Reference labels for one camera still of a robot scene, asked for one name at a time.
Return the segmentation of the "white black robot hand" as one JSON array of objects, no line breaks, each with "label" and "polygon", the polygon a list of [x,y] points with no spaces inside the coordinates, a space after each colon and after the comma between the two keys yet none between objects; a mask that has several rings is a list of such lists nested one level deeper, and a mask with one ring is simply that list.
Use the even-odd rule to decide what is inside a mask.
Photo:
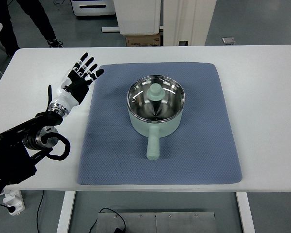
[{"label": "white black robot hand", "polygon": [[56,97],[50,101],[48,110],[66,117],[72,108],[82,103],[86,97],[89,86],[104,73],[93,64],[94,57],[88,57],[86,52],[66,73],[61,85],[56,90]]}]

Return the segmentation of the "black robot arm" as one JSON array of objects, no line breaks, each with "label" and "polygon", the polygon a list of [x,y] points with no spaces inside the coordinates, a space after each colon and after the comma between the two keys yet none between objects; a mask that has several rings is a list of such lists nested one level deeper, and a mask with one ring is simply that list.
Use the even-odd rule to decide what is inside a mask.
[{"label": "black robot arm", "polygon": [[35,165],[44,157],[62,161],[69,155],[70,143],[62,135],[45,131],[46,126],[60,125],[63,117],[53,111],[0,133],[0,193],[8,185],[19,184],[33,176]]}]

